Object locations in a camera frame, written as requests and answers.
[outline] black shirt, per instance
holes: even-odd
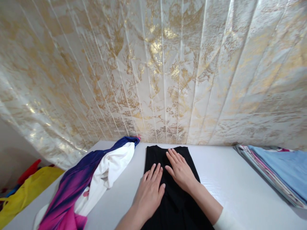
[[[195,178],[200,182],[188,148],[179,146],[174,149],[185,158]],[[150,170],[154,163],[160,163],[163,167],[160,185],[165,183],[166,187],[160,206],[142,229],[214,229],[193,198],[182,190],[165,170],[166,165],[171,167],[166,152],[167,149],[157,145],[147,146],[144,173]]]

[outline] white and gold curtain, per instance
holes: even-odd
[[[62,168],[124,135],[305,148],[306,21],[304,0],[2,0],[0,116]]]

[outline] yellow fabric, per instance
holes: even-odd
[[[34,173],[9,198],[0,198],[5,201],[0,212],[0,229],[4,228],[18,213],[27,207],[38,195],[50,186],[64,171],[54,167],[43,167]]]

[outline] white table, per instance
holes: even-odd
[[[115,142],[99,141],[93,150],[109,149]],[[146,147],[139,143],[134,156],[113,187],[88,215],[85,229],[113,230],[130,208],[145,166]],[[158,144],[161,148],[178,145]],[[181,145],[189,148],[201,183],[245,229],[307,230],[307,210],[284,201],[231,147]],[[33,229],[37,212],[50,203],[58,178],[4,229]]]

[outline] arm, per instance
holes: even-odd
[[[174,149],[168,149],[166,156],[173,168],[165,169],[175,182],[195,200],[215,230],[240,230],[241,226],[229,215],[220,203],[199,183],[184,157]]]
[[[153,164],[147,171],[138,188],[134,204],[119,222],[115,230],[140,230],[145,222],[151,218],[161,203],[165,184],[159,188],[163,168],[158,164],[156,170]]]

